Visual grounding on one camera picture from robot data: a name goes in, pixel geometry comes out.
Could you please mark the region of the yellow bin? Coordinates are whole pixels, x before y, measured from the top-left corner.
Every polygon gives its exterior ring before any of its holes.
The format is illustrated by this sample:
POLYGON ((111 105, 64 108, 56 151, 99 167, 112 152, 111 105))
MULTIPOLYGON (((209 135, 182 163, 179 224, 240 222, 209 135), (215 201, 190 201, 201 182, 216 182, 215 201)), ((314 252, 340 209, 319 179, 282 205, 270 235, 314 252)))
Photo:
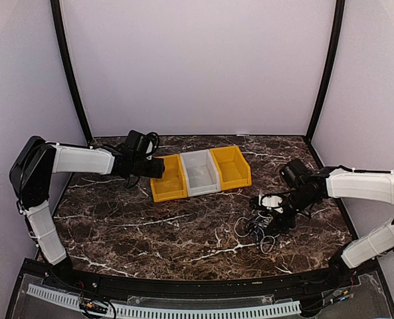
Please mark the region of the yellow bin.
POLYGON ((151 192, 156 203, 188 196, 186 178, 179 154, 161 156, 165 171, 161 179, 151 179, 151 192))
POLYGON ((222 191, 252 185, 250 165, 238 146, 211 148, 209 151, 219 173, 222 191))

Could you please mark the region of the white bin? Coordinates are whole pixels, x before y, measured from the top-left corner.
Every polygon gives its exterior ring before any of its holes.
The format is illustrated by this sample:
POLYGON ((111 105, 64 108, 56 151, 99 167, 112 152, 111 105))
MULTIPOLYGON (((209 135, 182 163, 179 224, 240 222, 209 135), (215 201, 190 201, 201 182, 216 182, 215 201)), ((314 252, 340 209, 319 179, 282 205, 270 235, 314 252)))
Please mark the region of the white bin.
POLYGON ((220 192, 219 172, 209 150, 180 153, 189 197, 220 192))

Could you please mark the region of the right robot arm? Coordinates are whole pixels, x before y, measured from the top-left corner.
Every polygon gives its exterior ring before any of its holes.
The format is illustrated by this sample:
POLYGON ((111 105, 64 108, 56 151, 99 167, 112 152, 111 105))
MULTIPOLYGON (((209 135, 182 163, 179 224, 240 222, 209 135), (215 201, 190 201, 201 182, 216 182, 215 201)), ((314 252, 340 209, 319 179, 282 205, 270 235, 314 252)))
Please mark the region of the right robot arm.
MULTIPOLYGON (((262 209, 272 214, 269 227, 273 233, 293 228, 298 213, 327 198, 394 205, 394 170, 370 171, 342 165, 312 170, 300 159, 294 159, 282 167, 280 175, 291 191, 256 199, 262 209)), ((329 288, 337 288, 347 280, 349 269, 389 251, 394 251, 394 218, 336 253, 330 261, 331 268, 323 274, 323 282, 329 288)))

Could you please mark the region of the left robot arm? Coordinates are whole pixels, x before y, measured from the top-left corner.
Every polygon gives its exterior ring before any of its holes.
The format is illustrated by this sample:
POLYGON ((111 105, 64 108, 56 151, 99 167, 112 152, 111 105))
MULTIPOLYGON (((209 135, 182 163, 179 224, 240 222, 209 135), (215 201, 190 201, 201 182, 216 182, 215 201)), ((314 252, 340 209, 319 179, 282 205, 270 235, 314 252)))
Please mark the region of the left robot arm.
POLYGON ((56 231, 49 207, 52 175, 56 173, 97 173, 124 179, 160 179, 164 160, 154 157, 159 146, 155 132, 129 132, 126 141, 97 148, 48 142, 40 136, 29 138, 9 171, 9 181, 17 197, 18 212, 25 216, 31 237, 46 261, 55 266, 52 279, 64 290, 78 284, 78 276, 66 265, 68 259, 56 231))

